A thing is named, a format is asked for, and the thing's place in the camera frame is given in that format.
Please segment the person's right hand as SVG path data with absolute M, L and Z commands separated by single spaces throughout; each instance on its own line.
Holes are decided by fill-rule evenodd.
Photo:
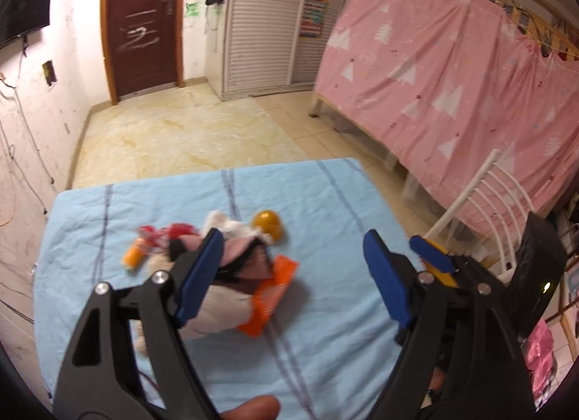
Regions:
M 430 382 L 428 384 L 428 391 L 441 391 L 444 386 L 445 378 L 447 378 L 447 373 L 444 372 L 443 369 L 436 366 L 433 370 Z

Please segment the person's left hand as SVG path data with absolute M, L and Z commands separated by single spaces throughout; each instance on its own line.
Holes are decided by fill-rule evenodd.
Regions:
M 281 405 L 274 395 L 261 395 L 220 414 L 223 420 L 276 420 Z

